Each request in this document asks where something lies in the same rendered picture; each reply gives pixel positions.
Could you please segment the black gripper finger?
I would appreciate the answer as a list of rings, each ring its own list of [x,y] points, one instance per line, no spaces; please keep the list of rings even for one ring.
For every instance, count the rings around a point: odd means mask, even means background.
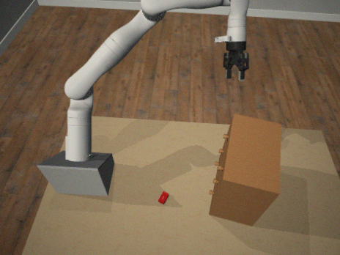
[[[230,61],[232,59],[232,56],[228,56],[229,53],[224,53],[224,57],[223,57],[223,67],[225,67],[226,69],[226,78],[232,78],[232,66],[234,64],[231,64]]]
[[[245,78],[245,71],[249,69],[249,56],[248,53],[242,53],[241,54],[241,62],[238,63],[236,56],[232,56],[234,63],[239,69],[239,76],[238,76],[238,81],[244,81]],[[245,66],[246,63],[246,66]]]

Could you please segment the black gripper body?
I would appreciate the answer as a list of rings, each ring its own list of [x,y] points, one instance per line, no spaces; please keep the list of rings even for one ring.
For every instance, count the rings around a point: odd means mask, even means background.
[[[226,42],[226,50],[229,51],[228,56],[236,56],[236,59],[239,63],[241,63],[241,54],[246,49],[246,41],[238,41],[238,42]],[[234,64],[233,58],[230,61],[231,64]]]

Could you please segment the brown wooden chest of drawers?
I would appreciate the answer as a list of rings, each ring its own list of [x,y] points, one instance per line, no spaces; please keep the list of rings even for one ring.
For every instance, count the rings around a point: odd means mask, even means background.
[[[281,124],[234,114],[209,215],[253,226],[280,194]]]

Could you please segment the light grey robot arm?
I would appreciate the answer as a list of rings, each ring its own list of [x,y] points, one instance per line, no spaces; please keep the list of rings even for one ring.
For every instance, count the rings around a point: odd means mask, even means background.
[[[228,36],[215,37],[215,43],[238,42],[246,41],[248,4],[249,0],[231,0],[231,3],[230,0],[141,0],[141,10],[135,18],[112,33],[65,83],[64,91],[70,98],[65,136],[66,160],[92,159],[93,85],[127,56],[138,41],[163,19],[166,11],[230,6]]]

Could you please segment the red nine-volt battery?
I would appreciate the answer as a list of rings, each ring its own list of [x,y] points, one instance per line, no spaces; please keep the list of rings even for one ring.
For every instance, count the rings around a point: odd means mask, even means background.
[[[168,198],[169,194],[166,192],[163,192],[158,200],[161,204],[164,204]]]

